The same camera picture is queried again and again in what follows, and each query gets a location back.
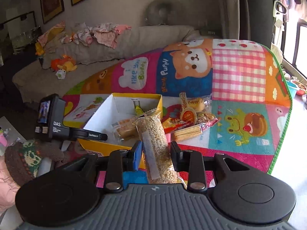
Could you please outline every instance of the sofa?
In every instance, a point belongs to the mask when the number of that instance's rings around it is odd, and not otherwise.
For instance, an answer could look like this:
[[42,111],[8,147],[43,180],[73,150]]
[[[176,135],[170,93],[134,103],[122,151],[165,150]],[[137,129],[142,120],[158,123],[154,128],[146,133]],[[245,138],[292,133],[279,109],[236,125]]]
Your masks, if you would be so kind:
[[[199,32],[190,26],[146,26],[126,30],[119,35],[115,49],[96,41],[89,47],[57,43],[56,47],[49,48],[51,50],[45,54],[42,65],[39,60],[34,61],[16,73],[13,82],[24,103],[39,103],[50,94],[57,93],[62,97],[70,88],[122,59],[199,36]],[[52,59],[61,58],[62,54],[74,58],[78,68],[67,73],[65,79],[59,80],[55,72],[50,70],[50,65]]]

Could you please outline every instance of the play mat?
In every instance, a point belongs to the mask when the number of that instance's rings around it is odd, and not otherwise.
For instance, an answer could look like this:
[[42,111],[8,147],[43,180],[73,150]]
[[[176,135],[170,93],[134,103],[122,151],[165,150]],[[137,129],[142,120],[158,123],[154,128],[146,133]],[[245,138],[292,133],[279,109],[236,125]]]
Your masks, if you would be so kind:
[[[212,96],[219,122],[179,143],[205,156],[223,152],[271,173],[289,122],[292,99],[280,65],[266,47],[251,41],[202,39],[135,56],[73,87],[64,123],[82,127],[112,92],[162,94],[163,115],[178,117],[180,92]],[[187,174],[181,173],[187,180]],[[212,174],[208,173],[208,182]]]

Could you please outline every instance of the gray ribbed surface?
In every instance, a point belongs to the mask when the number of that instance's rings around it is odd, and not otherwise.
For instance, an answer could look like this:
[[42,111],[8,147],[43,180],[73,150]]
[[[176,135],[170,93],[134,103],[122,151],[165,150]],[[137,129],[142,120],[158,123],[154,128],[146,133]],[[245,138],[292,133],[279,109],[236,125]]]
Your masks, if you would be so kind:
[[[53,228],[24,223],[18,229]],[[287,223],[269,227],[246,227],[233,223],[220,216],[204,195],[189,193],[180,184],[171,186],[131,184],[120,195],[107,195],[100,206],[80,222],[54,229],[293,230]]]

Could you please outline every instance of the yellow box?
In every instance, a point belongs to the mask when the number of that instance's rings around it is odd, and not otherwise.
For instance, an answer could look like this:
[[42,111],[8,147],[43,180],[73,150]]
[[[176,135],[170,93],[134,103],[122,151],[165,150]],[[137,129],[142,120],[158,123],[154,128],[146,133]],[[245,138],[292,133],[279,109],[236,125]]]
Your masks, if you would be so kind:
[[[162,95],[113,93],[102,103],[84,126],[84,129],[107,134],[108,140],[106,142],[97,142],[78,139],[82,147],[86,150],[100,152],[104,156],[110,155],[114,150],[123,148],[131,149],[135,140],[123,141],[121,142],[123,145],[116,144],[117,141],[113,134],[112,124],[119,120],[136,116],[134,101],[139,101],[140,107],[145,112],[154,108],[158,108],[162,112]],[[141,159],[139,167],[145,169],[143,158]]]

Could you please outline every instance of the black handheld device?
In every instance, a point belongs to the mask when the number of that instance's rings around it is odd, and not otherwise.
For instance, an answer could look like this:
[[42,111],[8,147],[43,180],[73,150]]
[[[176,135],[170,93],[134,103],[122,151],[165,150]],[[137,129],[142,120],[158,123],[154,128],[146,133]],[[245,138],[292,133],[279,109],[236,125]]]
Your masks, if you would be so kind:
[[[292,188],[222,153],[206,157],[172,142],[174,169],[189,173],[187,190],[182,184],[124,188],[123,171],[139,166],[138,146],[109,157],[88,154],[23,185],[15,199],[24,220],[18,229],[294,230],[287,223],[296,203]],[[106,170],[103,189],[93,182],[98,170]],[[213,171],[213,188],[206,170]]]
[[66,102],[53,94],[43,98],[39,105],[39,115],[35,127],[36,137],[42,141],[51,139],[76,141],[77,138],[106,141],[108,136],[96,131],[78,129],[63,124]]

